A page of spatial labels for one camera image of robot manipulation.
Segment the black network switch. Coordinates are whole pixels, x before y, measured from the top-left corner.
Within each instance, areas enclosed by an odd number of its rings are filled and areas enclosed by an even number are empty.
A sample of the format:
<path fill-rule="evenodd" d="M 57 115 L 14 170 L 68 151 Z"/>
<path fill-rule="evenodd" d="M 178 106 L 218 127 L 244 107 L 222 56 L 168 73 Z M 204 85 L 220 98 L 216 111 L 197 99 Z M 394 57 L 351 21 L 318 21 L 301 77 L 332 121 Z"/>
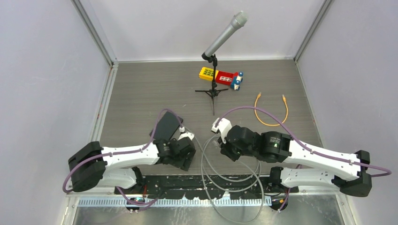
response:
<path fill-rule="evenodd" d="M 153 138 L 155 140 L 170 140 L 183 121 L 183 118 L 178 117 L 177 119 L 174 114 L 167 111 L 159 120 Z"/>

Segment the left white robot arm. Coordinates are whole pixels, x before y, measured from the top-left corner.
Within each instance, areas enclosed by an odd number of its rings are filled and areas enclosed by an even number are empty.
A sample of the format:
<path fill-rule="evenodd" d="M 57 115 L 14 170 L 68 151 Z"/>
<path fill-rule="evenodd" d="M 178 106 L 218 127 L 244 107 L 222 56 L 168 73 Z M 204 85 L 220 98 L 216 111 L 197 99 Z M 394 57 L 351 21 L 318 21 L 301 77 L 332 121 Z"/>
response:
<path fill-rule="evenodd" d="M 120 187 L 133 194 L 144 188 L 138 165 L 172 165 L 188 171 L 195 145 L 194 134 L 183 133 L 178 139 L 154 140 L 150 144 L 129 147 L 102 147 L 98 141 L 86 144 L 68 160 L 73 192 L 97 186 Z"/>

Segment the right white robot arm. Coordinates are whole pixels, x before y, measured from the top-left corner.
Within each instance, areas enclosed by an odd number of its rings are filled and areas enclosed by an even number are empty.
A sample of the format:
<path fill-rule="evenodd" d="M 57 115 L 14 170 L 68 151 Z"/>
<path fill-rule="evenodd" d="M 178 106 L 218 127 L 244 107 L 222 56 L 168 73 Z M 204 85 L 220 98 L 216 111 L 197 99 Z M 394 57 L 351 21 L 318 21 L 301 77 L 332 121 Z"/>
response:
<path fill-rule="evenodd" d="M 259 134 L 230 124 L 213 126 L 212 132 L 221 135 L 220 152 L 232 161 L 248 156 L 266 163 L 307 166 L 302 171 L 271 168 L 268 187 L 273 192 L 296 186 L 325 186 L 337 188 L 346 195 L 367 197 L 372 188 L 372 178 L 365 167 L 370 163 L 367 151 L 334 152 L 305 142 L 298 144 L 288 134 L 276 131 Z"/>

